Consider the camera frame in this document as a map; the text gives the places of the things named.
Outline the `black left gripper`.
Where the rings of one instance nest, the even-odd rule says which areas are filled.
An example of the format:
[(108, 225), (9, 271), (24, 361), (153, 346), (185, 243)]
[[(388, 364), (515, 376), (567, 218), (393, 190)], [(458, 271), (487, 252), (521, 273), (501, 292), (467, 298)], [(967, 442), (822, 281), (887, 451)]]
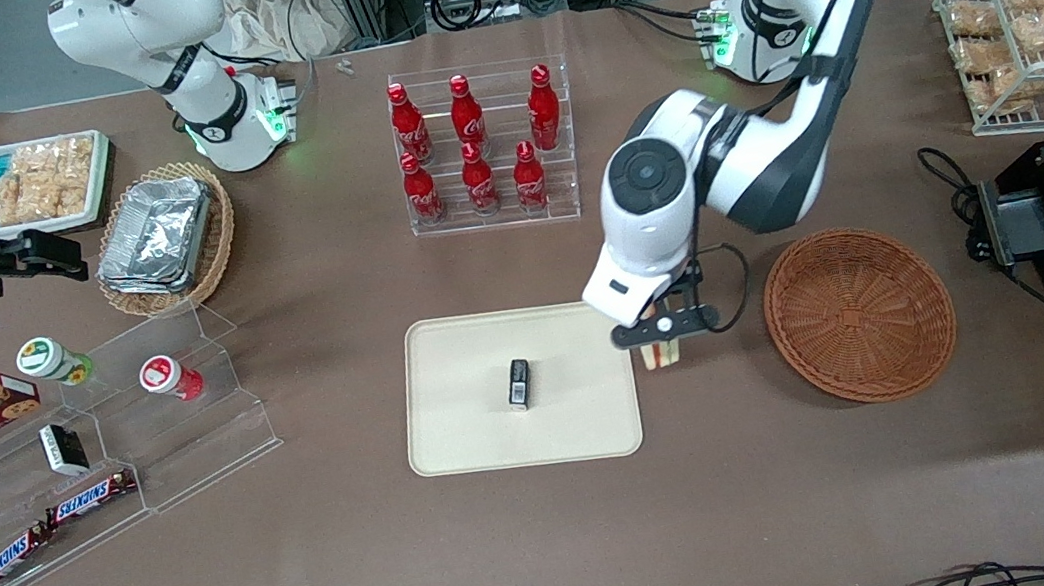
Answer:
[[(692, 255), (687, 259), (684, 267), (679, 271), (677, 279), (665, 289), (663, 296), (660, 298), (660, 303), (662, 310), (674, 313), (675, 325), (679, 329), (679, 334), (677, 334), (678, 348), (681, 349), (682, 341), (684, 341), (684, 332), (682, 330), (684, 326), (682, 322), (683, 312), (701, 312), (704, 307), (699, 294), (699, 284), (702, 283), (702, 279), (704, 279), (703, 269), (699, 266), (699, 257)], [(641, 352), (643, 364), (652, 364), (656, 361), (655, 349), (648, 342), (649, 334), (647, 332), (646, 319), (642, 318), (641, 320), (638, 328), (643, 345), (640, 346), (639, 351)]]

